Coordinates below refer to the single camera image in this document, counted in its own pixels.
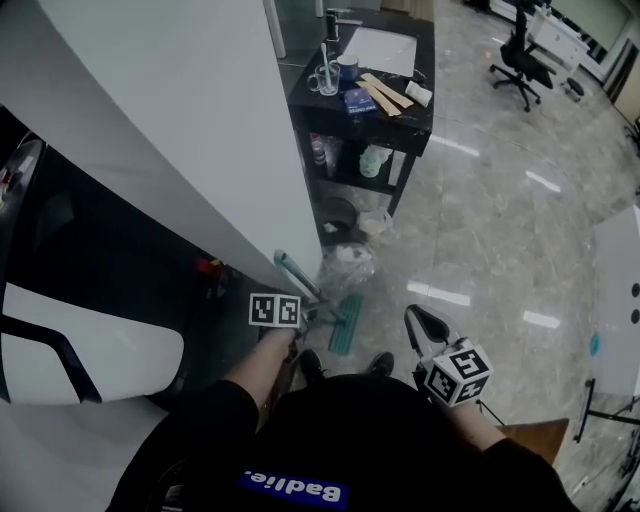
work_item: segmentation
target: white curved panel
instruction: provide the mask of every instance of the white curved panel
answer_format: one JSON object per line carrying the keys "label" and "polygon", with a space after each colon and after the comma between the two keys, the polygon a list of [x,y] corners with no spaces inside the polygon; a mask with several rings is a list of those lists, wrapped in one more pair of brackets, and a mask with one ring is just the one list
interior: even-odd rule
{"label": "white curved panel", "polygon": [[103,401],[165,389],[182,359],[184,343],[175,331],[73,306],[11,283],[3,313],[64,334]]}
{"label": "white curved panel", "polygon": [[69,405],[80,402],[58,354],[48,345],[3,334],[2,365],[11,403]]}

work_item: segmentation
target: white desk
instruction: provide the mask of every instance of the white desk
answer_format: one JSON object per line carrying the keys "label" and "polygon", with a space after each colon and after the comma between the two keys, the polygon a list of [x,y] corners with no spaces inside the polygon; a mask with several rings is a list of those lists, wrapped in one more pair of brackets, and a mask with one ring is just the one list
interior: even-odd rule
{"label": "white desk", "polygon": [[576,31],[558,18],[547,16],[537,6],[529,23],[527,40],[555,56],[570,73],[577,69],[589,51],[589,46]]}

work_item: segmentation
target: glass mug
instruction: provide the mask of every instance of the glass mug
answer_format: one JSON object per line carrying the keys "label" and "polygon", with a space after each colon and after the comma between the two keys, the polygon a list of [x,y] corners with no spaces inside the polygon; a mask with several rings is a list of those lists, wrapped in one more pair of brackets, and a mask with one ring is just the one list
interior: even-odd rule
{"label": "glass mug", "polygon": [[[316,72],[313,75],[309,75],[307,78],[307,85],[313,92],[320,92],[323,96],[334,96],[338,94],[338,85],[340,84],[340,66],[336,64],[329,64],[329,76],[324,68],[324,64],[320,64],[316,67]],[[316,80],[318,84],[316,87],[311,86],[311,80]]]}

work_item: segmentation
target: gray marble floor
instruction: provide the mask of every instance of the gray marble floor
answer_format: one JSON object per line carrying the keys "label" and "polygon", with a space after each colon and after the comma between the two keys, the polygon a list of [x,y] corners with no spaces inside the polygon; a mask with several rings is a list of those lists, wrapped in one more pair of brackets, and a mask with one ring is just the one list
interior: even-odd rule
{"label": "gray marble floor", "polygon": [[[416,162],[393,231],[372,244],[378,269],[358,290],[365,305],[352,353],[327,352],[328,330],[308,343],[334,375],[361,371],[390,350],[394,377],[411,383],[416,357],[403,312],[410,303],[427,304],[456,319],[488,352],[496,371],[484,400],[504,421],[569,417],[573,428],[590,374],[592,227],[634,202],[640,160],[620,114],[580,71],[574,76],[586,90],[581,103],[559,87],[559,72],[553,90],[534,83],[542,104],[529,114],[515,88],[492,88],[497,77],[488,68],[500,64],[511,29],[458,0],[436,2],[434,136]],[[361,209],[386,204],[360,190],[333,192]],[[427,289],[457,295],[444,301]],[[611,410],[622,402],[597,396],[596,403]],[[606,504],[631,430],[593,419],[580,445],[567,435],[556,463],[567,490],[602,471],[572,494],[582,510]]]}

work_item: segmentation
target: black shoe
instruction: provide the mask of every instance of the black shoe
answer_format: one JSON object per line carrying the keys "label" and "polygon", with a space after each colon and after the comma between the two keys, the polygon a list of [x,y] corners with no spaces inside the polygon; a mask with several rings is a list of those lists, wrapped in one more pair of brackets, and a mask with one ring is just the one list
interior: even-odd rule
{"label": "black shoe", "polygon": [[364,372],[365,375],[378,375],[380,377],[389,377],[393,371],[393,354],[391,352],[380,352],[373,358],[369,368]]}
{"label": "black shoe", "polygon": [[320,356],[316,354],[315,350],[307,349],[302,352],[302,354],[300,354],[299,364],[300,371],[307,381],[307,386],[310,386],[314,382],[324,380],[322,361],[320,361]]}

